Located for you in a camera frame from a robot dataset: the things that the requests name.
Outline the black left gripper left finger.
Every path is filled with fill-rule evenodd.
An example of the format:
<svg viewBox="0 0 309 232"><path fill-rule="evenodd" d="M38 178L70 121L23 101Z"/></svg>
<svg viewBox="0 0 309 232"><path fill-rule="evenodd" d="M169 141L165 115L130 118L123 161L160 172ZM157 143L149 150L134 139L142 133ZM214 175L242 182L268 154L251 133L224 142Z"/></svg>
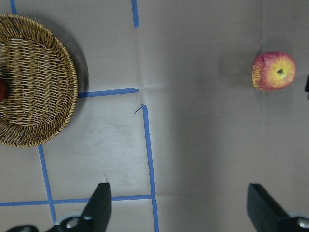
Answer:
<svg viewBox="0 0 309 232"><path fill-rule="evenodd" d="M80 216L68 217L51 227L49 232L105 232L111 217L111 189L100 183Z"/></svg>

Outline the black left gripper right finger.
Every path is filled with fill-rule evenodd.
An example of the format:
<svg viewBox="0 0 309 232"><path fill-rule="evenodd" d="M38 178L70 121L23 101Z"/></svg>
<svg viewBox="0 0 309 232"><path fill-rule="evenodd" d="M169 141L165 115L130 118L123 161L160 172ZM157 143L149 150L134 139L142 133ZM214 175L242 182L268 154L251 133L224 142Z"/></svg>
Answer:
<svg viewBox="0 0 309 232"><path fill-rule="evenodd" d="M261 184L250 183L247 215L258 232L307 232L309 218L289 215Z"/></svg>

